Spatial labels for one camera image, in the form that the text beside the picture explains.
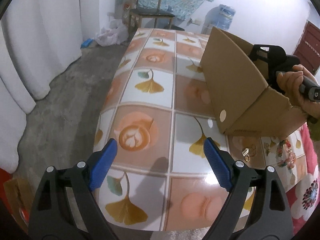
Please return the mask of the right hand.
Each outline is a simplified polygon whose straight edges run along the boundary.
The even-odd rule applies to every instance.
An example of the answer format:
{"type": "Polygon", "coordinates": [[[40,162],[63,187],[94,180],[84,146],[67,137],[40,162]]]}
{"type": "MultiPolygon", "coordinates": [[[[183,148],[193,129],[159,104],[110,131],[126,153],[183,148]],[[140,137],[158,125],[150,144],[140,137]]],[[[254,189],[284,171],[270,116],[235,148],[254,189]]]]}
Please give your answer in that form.
{"type": "Polygon", "coordinates": [[[277,83],[285,95],[290,99],[291,105],[300,107],[308,115],[319,119],[319,102],[312,102],[302,96],[299,87],[303,82],[303,77],[306,76],[313,82],[318,84],[315,77],[301,64],[294,65],[292,72],[277,75],[277,83]]]}

